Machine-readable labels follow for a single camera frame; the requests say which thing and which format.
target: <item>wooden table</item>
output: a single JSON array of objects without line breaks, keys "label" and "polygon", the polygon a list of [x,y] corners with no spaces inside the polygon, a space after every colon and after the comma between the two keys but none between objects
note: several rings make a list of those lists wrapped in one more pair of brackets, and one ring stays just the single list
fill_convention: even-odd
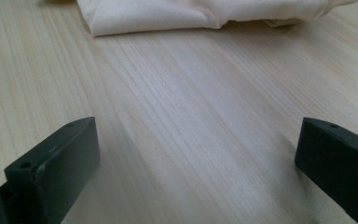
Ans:
[{"label": "wooden table", "polygon": [[354,223],[294,156],[303,117],[358,133],[358,3],[93,38],[76,2],[0,0],[0,185],[88,116],[102,167],[64,223]]}]

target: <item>cream fabric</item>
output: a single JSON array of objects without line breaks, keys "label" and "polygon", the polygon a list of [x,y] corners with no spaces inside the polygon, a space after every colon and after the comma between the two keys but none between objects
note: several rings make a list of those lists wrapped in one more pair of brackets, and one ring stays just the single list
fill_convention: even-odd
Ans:
[{"label": "cream fabric", "polygon": [[178,28],[220,28],[228,21],[271,26],[312,21],[358,0],[77,0],[91,33],[115,35]]}]

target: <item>screw hole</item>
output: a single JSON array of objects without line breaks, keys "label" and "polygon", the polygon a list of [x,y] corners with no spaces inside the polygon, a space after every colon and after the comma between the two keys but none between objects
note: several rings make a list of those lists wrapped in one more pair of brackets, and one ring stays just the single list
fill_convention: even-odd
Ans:
[{"label": "screw hole", "polygon": [[30,167],[31,167],[30,162],[25,162],[20,166],[21,169],[27,169],[27,168],[30,168]]}]

